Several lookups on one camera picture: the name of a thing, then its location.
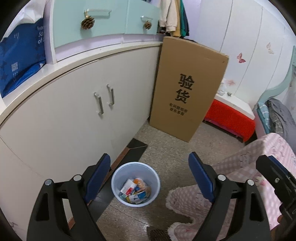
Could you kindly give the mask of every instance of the brown baseboard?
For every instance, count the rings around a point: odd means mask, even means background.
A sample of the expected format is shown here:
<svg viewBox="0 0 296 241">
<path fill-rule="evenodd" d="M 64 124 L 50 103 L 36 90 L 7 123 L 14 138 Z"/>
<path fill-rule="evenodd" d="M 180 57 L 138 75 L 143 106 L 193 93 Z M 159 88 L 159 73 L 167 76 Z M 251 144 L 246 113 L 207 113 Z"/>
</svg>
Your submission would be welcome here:
<svg viewBox="0 0 296 241">
<path fill-rule="evenodd" d="M 108 174 L 106 175 L 102 186 L 105 184 L 105 182 L 109 179 L 109 177 L 113 174 L 113 172 L 115 171 L 115 169 L 117 168 L 117 166 L 119 165 L 119 163 L 122 161 L 122 159 L 125 157 L 125 155 L 128 153 L 129 148 L 124 148 L 124 150 L 120 153 L 120 155 L 117 157 L 117 159 L 112 163 L 111 165 L 111 170 L 108 172 Z M 69 229 L 71 229 L 75 224 L 75 220 L 72 217 L 69 221 L 68 221 L 68 226 Z"/>
</svg>

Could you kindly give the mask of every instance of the hanging pine cone ornament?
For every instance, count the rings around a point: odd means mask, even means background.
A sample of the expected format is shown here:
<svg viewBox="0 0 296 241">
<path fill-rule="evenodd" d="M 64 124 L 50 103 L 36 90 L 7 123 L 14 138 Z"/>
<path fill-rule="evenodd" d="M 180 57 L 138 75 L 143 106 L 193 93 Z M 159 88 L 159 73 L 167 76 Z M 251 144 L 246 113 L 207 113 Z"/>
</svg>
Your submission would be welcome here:
<svg viewBox="0 0 296 241">
<path fill-rule="evenodd" d="M 147 22 L 144 23 L 144 28 L 145 29 L 151 29 L 151 27 L 152 27 L 152 23 L 151 22 L 147 21 Z"/>
<path fill-rule="evenodd" d="M 85 16 L 85 19 L 81 22 L 82 29 L 91 29 L 94 26 L 94 18 L 91 16 Z"/>
</svg>

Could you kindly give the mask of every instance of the pink checkered bedding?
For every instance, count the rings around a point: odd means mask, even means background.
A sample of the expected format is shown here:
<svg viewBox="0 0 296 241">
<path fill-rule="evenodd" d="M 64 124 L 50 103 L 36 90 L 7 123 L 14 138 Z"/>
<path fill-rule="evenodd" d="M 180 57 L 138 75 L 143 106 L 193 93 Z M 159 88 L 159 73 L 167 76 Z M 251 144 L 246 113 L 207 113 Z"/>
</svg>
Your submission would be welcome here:
<svg viewBox="0 0 296 241">
<path fill-rule="evenodd" d="M 278 134 L 270 133 L 253 141 L 236 154 L 213 166 L 218 174 L 226 175 L 230 180 L 245 182 L 253 179 L 259 189 L 265 205 L 270 229 L 278 225 L 277 218 L 281 215 L 280 200 L 274 194 L 274 188 L 256 170 L 255 162 L 261 155 L 274 156 L 294 176 L 296 176 L 296 157 L 289 144 Z M 174 223 L 168 228 L 172 241 L 191 241 L 204 221 L 211 203 L 205 199 L 197 185 L 171 190 L 166 199 L 167 208 L 176 213 L 191 217 L 192 223 Z M 235 207 L 232 200 L 226 219 L 217 240 L 223 239 L 228 231 Z"/>
</svg>

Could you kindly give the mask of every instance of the drawer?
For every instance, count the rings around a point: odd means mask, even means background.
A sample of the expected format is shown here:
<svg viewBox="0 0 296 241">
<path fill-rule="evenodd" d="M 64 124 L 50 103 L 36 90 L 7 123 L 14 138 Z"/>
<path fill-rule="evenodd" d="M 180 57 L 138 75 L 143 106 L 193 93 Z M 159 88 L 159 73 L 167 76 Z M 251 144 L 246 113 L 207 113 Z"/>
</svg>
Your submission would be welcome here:
<svg viewBox="0 0 296 241">
<path fill-rule="evenodd" d="M 58 0 L 54 2 L 52 31 L 54 47 L 96 36 L 123 34 L 125 32 L 128 0 Z M 86 9 L 95 24 L 91 29 L 81 29 Z"/>
<path fill-rule="evenodd" d="M 160 9 L 158 7 L 142 0 L 129 0 L 126 34 L 156 34 L 159 17 Z M 152 23 L 149 30 L 144 28 L 144 23 L 148 19 Z"/>
</svg>

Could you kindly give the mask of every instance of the black chinese character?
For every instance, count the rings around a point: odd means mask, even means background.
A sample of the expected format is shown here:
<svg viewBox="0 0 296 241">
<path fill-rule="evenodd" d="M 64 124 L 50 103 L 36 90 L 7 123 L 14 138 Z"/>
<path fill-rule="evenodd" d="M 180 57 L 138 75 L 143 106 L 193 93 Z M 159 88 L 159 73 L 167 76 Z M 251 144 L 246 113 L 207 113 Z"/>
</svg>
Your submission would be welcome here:
<svg viewBox="0 0 296 241">
<path fill-rule="evenodd" d="M 176 91 L 178 93 L 177 98 L 175 100 L 180 100 L 182 101 L 184 104 L 186 104 L 186 99 L 189 98 L 189 92 L 187 91 L 183 91 L 182 89 L 179 89 L 178 91 Z"/>
<path fill-rule="evenodd" d="M 180 74 L 180 81 L 179 84 L 181 87 L 184 87 L 186 89 L 192 90 L 191 86 L 193 85 L 194 81 L 192 80 L 192 76 L 189 75 L 186 78 L 186 75 Z"/>
</svg>

